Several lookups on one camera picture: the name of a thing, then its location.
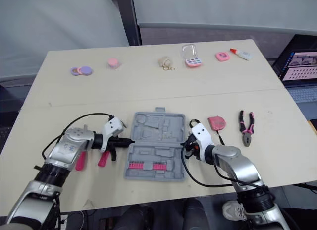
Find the pink handle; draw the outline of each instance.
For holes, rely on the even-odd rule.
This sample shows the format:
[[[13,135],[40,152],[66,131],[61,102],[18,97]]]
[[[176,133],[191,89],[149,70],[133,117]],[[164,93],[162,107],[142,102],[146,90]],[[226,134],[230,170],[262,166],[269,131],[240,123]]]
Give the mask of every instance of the pink handle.
[[[76,167],[75,167],[77,171],[82,171],[83,168],[85,167],[86,154],[87,154],[86,151],[80,154],[80,157],[78,158]]]
[[[105,151],[101,155],[100,160],[98,162],[98,166],[100,166],[100,167],[105,167],[106,166],[106,162],[107,162],[109,154],[110,154],[110,151]]]

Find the pink-handled pliers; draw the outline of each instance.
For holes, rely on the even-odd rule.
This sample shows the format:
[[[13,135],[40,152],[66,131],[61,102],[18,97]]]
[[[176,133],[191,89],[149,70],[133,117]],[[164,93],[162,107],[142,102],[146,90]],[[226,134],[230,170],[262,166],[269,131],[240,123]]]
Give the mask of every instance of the pink-handled pliers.
[[[250,125],[249,125],[249,128],[246,129],[246,126],[245,126],[244,121],[243,121],[243,113],[244,113],[244,111],[241,110],[240,114],[239,114],[240,132],[242,132],[242,134],[243,134],[243,137],[242,137],[243,144],[246,147],[248,147],[251,143],[251,134],[254,133],[254,130],[253,130],[254,115],[253,115],[253,112],[249,113]]]

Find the pink compact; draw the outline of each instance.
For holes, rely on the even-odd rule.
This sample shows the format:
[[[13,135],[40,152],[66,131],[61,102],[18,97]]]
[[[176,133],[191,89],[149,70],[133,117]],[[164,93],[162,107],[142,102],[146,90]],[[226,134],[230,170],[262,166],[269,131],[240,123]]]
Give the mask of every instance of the pink compact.
[[[220,52],[216,53],[216,58],[218,59],[218,61],[226,61],[230,59],[230,56],[226,52]]]

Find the foam tool insert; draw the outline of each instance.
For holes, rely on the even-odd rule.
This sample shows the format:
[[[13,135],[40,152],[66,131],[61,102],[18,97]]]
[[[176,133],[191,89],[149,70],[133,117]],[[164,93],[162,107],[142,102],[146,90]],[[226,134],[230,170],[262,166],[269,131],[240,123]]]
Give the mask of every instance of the foam tool insert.
[[[185,141],[185,115],[165,113],[134,114],[124,177],[126,179],[182,182],[185,173],[180,143]]]

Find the monitor screen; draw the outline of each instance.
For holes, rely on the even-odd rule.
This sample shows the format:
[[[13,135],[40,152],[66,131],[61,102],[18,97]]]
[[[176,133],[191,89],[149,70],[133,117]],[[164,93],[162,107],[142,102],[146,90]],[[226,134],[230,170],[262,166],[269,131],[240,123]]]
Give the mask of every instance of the monitor screen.
[[[282,81],[317,79],[317,52],[291,52]]]

